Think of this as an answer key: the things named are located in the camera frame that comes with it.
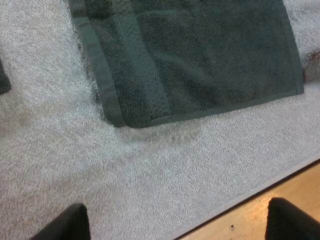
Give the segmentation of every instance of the black object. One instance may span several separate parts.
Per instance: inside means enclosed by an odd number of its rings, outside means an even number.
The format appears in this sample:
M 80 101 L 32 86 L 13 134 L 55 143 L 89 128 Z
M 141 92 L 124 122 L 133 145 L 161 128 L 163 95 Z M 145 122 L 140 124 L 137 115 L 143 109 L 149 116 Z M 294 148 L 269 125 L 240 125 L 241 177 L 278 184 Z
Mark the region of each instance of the black object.
M 69 0 L 106 118 L 144 128 L 304 92 L 282 0 Z
M 283 198 L 269 202 L 266 240 L 320 240 L 320 223 Z
M 31 240 L 90 240 L 87 208 L 82 203 L 69 206 Z
M 0 60 L 0 95 L 8 92 L 11 89 L 11 84 L 5 73 L 4 67 Z

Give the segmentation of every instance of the dark cloth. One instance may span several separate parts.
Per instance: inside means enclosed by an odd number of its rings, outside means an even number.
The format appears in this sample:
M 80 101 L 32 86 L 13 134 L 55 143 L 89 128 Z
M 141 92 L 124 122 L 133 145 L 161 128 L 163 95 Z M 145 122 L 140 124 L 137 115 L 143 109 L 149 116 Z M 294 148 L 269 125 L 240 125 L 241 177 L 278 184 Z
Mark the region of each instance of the dark cloth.
M 266 240 L 318 240 L 320 223 L 283 198 L 269 202 Z
M 82 203 L 69 206 L 31 240 L 90 240 L 87 208 Z
M 0 95 L 8 92 L 11 89 L 11 84 L 5 73 L 4 67 L 0 60 Z
M 69 0 L 106 118 L 144 128 L 304 92 L 282 0 Z

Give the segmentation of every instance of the towel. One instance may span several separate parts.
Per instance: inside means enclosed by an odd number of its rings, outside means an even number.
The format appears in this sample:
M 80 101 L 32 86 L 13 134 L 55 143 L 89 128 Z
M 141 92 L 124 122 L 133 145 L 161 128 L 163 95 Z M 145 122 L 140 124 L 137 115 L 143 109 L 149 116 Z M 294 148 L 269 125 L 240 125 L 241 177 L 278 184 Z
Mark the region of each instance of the towel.
M 302 64 L 319 0 L 286 0 Z M 93 240 L 173 239 L 320 158 L 320 82 L 304 94 L 134 129 L 101 118 L 65 0 L 0 0 L 0 239 L 84 203 Z
M 11 85 L 9 79 L 0 60 L 0 95 L 8 92 L 10 89 Z
M 189 120 L 301 94 L 282 0 L 69 0 L 116 127 Z

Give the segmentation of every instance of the dark green towel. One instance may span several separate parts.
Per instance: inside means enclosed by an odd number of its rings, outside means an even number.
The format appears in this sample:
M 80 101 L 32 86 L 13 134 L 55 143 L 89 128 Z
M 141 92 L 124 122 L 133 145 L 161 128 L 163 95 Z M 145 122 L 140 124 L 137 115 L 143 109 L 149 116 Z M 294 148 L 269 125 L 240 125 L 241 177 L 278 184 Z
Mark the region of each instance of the dark green towel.
M 0 95 L 8 92 L 11 89 L 9 79 L 4 71 L 2 62 L 0 60 Z
M 281 0 L 69 0 L 107 119 L 143 128 L 301 94 Z

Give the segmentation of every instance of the wooden floor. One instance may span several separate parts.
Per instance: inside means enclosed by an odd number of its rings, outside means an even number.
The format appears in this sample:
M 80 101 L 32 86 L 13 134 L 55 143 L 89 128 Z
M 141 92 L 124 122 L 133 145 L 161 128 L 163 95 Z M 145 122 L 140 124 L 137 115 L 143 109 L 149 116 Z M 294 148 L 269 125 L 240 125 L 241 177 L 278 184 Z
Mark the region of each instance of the wooden floor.
M 320 221 L 320 163 L 244 203 L 182 238 L 183 240 L 263 240 L 268 203 L 285 198 Z

